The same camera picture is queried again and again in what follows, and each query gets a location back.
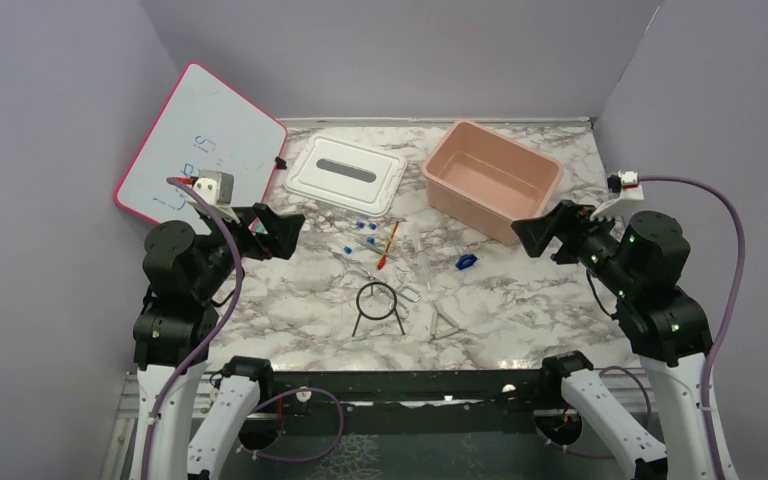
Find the black wire tripod stand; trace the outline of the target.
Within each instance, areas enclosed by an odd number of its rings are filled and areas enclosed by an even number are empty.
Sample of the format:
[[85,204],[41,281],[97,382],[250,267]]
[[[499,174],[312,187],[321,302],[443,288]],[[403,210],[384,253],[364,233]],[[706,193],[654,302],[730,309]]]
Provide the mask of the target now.
[[364,284],[355,296],[357,316],[351,336],[355,337],[364,321],[392,320],[402,335],[406,334],[400,303],[395,290],[387,283],[372,281]]

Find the blue hexagonal clamp piece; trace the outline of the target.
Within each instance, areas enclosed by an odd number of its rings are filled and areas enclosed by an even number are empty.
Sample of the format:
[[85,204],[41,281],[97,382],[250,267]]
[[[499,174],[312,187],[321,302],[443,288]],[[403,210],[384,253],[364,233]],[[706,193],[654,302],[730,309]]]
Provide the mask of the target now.
[[455,266],[458,270],[465,270],[472,267],[477,261],[477,256],[472,253],[466,253],[459,256]]

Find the clear plastic triangle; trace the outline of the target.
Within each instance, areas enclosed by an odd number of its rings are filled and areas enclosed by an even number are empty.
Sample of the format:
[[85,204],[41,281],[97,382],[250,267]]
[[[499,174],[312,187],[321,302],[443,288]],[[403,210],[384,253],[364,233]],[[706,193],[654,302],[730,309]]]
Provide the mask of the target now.
[[439,300],[434,300],[432,306],[433,312],[429,326],[430,341],[449,338],[463,331],[460,324],[444,310]]

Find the metal crucible tongs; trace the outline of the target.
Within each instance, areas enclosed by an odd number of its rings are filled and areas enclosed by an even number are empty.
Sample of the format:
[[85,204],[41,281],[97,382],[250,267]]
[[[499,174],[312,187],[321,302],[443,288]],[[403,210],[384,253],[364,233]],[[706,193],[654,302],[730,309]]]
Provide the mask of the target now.
[[[343,265],[348,274],[358,276],[367,281],[382,281],[381,278],[367,270],[359,261],[350,259],[346,255],[338,252],[333,252],[332,256]],[[394,290],[396,297],[399,300],[397,312],[403,318],[407,318],[410,315],[410,310],[409,307],[405,305],[405,303],[419,302],[421,300],[421,294],[416,288],[404,283],[400,284],[399,286],[394,286]]]

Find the clear glass test tube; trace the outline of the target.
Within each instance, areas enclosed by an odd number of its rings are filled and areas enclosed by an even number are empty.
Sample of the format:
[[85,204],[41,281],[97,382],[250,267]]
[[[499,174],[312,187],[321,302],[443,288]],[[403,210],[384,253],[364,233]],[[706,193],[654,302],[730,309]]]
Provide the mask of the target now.
[[419,278],[429,291],[433,289],[433,278],[431,275],[428,256],[424,250],[421,236],[415,224],[409,227],[409,233],[414,246],[415,260],[418,266]]

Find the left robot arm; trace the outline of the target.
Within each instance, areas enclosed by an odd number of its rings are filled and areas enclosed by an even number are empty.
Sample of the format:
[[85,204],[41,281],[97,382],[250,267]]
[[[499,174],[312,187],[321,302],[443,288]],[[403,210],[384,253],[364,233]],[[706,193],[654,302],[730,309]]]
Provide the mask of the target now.
[[155,226],[144,241],[149,287],[133,327],[140,388],[133,479],[217,478],[244,407],[258,411],[273,401],[270,362],[246,359],[235,373],[238,400],[213,415],[206,432],[190,433],[209,344],[230,318],[218,312],[215,294],[233,278],[235,286],[222,302],[233,311],[245,278],[243,259],[290,259],[305,222],[302,214],[279,215],[261,203],[233,211],[241,221],[202,215],[206,234],[171,220]]

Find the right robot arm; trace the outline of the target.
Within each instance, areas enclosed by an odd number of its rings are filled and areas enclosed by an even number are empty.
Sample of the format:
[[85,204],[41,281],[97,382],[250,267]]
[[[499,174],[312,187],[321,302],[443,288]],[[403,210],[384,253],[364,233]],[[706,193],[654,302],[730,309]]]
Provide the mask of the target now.
[[708,319],[678,285],[690,253],[681,226],[666,214],[639,211],[616,239],[612,222],[592,219],[593,210],[564,200],[511,228],[533,258],[559,240],[555,263],[582,265],[615,295],[613,317],[651,385],[663,439],[652,438],[579,351],[543,360],[539,398],[572,406],[629,479],[736,478],[706,369],[714,353]]

